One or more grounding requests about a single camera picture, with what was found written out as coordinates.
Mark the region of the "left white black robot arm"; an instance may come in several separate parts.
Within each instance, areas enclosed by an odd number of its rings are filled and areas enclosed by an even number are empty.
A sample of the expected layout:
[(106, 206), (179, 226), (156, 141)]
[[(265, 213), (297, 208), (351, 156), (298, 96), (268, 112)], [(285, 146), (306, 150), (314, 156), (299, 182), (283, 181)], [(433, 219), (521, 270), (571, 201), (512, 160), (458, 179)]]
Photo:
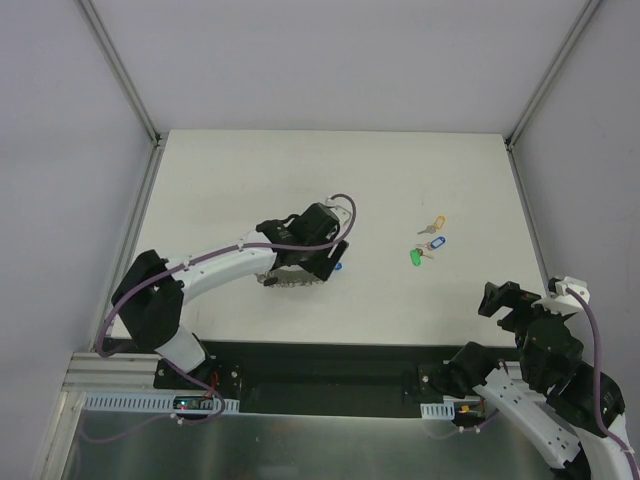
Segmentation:
[(211, 355), (182, 323), (183, 308), (217, 287), (253, 276), (265, 288), (326, 282), (349, 243), (355, 208), (341, 195), (311, 204), (301, 214), (265, 220), (230, 244), (209, 252), (164, 258), (139, 254), (111, 297), (133, 344), (159, 354), (188, 388), (199, 389), (215, 368)]

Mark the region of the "green tagged key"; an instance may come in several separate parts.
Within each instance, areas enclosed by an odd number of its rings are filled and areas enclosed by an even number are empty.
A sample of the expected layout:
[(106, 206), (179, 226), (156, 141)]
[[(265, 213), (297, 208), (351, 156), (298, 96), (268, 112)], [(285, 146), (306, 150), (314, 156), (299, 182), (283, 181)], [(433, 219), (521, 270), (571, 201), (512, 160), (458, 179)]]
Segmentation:
[(425, 253), (421, 248), (414, 248), (409, 252), (410, 260), (413, 266), (419, 267), (422, 265), (424, 259), (433, 260), (434, 257)]

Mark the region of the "red handled metal keyring holder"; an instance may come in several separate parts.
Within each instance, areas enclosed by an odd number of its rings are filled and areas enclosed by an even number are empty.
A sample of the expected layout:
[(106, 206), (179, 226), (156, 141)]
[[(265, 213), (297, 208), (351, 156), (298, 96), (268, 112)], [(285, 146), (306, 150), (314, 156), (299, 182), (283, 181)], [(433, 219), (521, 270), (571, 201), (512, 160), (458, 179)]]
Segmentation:
[(323, 284), (324, 280), (299, 266), (283, 266), (255, 274), (259, 284), (269, 288), (294, 288)]

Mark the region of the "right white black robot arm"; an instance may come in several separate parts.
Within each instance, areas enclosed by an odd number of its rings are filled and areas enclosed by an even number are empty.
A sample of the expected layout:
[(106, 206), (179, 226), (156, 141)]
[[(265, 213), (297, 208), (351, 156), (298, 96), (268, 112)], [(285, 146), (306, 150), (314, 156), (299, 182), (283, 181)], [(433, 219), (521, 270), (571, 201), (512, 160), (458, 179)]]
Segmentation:
[(498, 326), (513, 334), (521, 378), (542, 395), (547, 414), (514, 384), (488, 348), (469, 342), (428, 373), (438, 393), (489, 401), (537, 449), (559, 479), (636, 479), (639, 465), (626, 429), (626, 405), (601, 367), (601, 338), (585, 282), (554, 278), (542, 297), (515, 282), (486, 283), (478, 313), (508, 314)]

